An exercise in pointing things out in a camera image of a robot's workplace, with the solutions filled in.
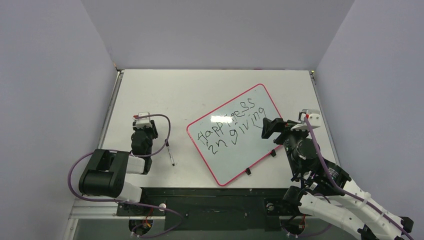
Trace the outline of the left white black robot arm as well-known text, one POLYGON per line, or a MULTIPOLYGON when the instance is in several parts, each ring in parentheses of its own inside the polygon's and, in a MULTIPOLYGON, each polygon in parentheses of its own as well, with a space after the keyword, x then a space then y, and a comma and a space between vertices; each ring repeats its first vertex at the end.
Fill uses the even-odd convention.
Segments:
POLYGON ((153 163, 153 140, 158 137, 155 122, 150 119, 134 120, 131 151, 96 149, 91 155, 78 183, 84 195, 110 197, 130 202, 136 215, 149 209, 149 201, 142 197, 143 190, 125 180, 126 174, 147 175, 153 163))

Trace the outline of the black whiteboard marker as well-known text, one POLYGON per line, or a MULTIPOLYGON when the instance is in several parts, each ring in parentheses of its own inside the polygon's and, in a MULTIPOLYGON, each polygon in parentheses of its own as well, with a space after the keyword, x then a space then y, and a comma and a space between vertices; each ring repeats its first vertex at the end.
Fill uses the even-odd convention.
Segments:
POLYGON ((168 151, 169 158, 170 158, 170 161, 171 161, 171 165, 174 167, 176 164, 175 164, 175 160, 174 160, 173 154, 171 152, 171 148, 170 148, 169 145, 167 145, 166 147, 167 147, 167 151, 168 151))

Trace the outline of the pink-framed whiteboard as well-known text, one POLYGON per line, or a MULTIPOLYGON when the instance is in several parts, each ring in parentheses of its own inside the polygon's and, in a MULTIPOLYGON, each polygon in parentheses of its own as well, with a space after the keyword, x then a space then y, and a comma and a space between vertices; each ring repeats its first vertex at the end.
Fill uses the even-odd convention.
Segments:
POLYGON ((272 139, 262 138, 262 130, 264 118, 279 117, 265 85, 258 83, 188 124, 186 132, 224 187, 278 149, 272 139))

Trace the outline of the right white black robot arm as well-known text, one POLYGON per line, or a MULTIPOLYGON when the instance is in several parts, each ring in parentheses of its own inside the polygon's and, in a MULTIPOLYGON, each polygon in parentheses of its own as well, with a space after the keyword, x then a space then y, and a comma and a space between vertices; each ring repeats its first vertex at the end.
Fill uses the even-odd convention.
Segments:
POLYGON ((321 126, 321 115, 306 110, 298 120, 263 119, 261 137, 283 146, 292 181, 282 199, 289 214, 317 217, 349 233, 357 240, 410 239, 414 222, 390 213, 362 190, 339 165, 325 159, 314 133, 321 126))

